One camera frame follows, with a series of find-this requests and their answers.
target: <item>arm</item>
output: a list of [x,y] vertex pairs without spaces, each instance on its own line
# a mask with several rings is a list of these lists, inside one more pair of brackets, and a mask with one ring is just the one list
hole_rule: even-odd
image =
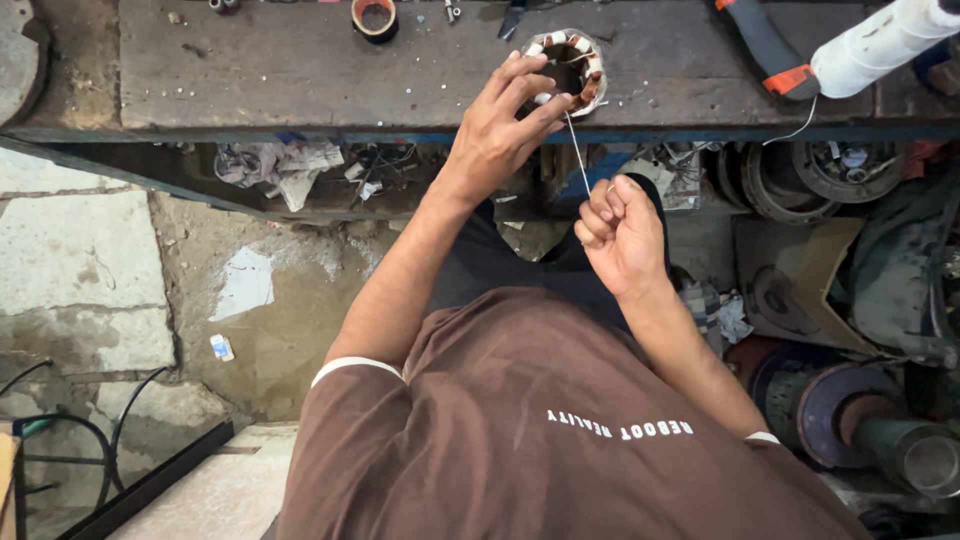
[[633,180],[602,180],[574,225],[654,373],[734,435],[767,431],[760,411],[697,331],[663,264],[663,227]]
[[[523,120],[515,119],[523,102],[556,85],[533,74],[545,64],[545,55],[521,58],[514,51],[493,72],[465,112],[444,168],[350,306],[324,363],[361,356],[403,365],[440,266],[470,212],[548,135],[564,127],[559,118],[572,104],[569,94],[554,96]],[[370,331],[374,323],[376,331]]]

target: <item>tool handle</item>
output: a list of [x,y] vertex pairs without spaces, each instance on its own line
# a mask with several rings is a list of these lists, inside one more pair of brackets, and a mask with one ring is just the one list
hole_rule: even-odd
[[715,6],[739,36],[767,91],[792,101],[820,93],[810,64],[787,42],[758,0],[716,0]]

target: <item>white sleeve trim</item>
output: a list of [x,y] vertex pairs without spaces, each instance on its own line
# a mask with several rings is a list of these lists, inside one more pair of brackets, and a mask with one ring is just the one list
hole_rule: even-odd
[[320,382],[326,374],[337,369],[338,367],[344,366],[356,366],[356,365],[366,365],[366,366],[376,366],[381,367],[390,373],[393,373],[397,377],[400,377],[400,380],[403,380],[403,377],[400,376],[400,373],[397,370],[388,364],[383,362],[378,362],[376,360],[371,360],[369,358],[362,358],[360,356],[347,356],[345,358],[337,358],[335,360],[330,360],[326,365],[320,370],[320,373],[317,374],[317,377],[313,379],[313,382],[310,383],[310,387],[313,388],[317,385],[317,382]]
[[750,439],[780,444],[780,440],[777,437],[775,437],[773,433],[767,433],[766,431],[758,431],[753,435],[748,436],[744,440],[750,440]]

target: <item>workbench top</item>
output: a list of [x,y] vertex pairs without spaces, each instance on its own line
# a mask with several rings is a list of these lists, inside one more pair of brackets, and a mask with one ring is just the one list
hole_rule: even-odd
[[[66,58],[55,55],[34,114],[8,131],[25,140],[450,134],[511,50],[563,28],[586,32],[603,50],[609,104],[577,124],[594,141],[676,130],[702,132],[702,139],[738,131],[760,137],[800,127],[809,114],[809,104],[768,99],[712,3],[702,0],[539,4],[510,42],[496,38],[501,3],[460,2],[463,14],[450,25],[442,3],[402,2],[399,33],[384,45],[352,30],[349,2],[247,1],[229,16],[183,0],[39,3],[57,21],[55,49],[70,50],[61,51]],[[96,18],[71,22],[63,16],[70,5],[80,18]],[[807,58],[866,13],[851,3],[778,2],[766,9]],[[172,24],[169,12],[187,24]],[[78,68],[78,61],[103,69]],[[811,132],[883,122],[956,126],[960,104],[934,96],[904,69],[877,85],[877,99],[873,87],[849,99],[821,97]]]

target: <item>t-shirt sleeve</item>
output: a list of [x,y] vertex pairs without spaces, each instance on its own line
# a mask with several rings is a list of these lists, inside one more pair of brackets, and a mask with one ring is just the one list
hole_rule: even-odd
[[791,485],[801,497],[827,513],[847,532],[850,538],[870,539],[867,529],[856,519],[840,499],[817,478],[813,471],[801,463],[797,457],[784,448],[777,438],[769,433],[757,436],[755,433],[744,441],[754,454],[787,484]]
[[410,392],[393,367],[340,358],[317,374],[300,412],[277,538],[322,537],[350,491],[410,415]]

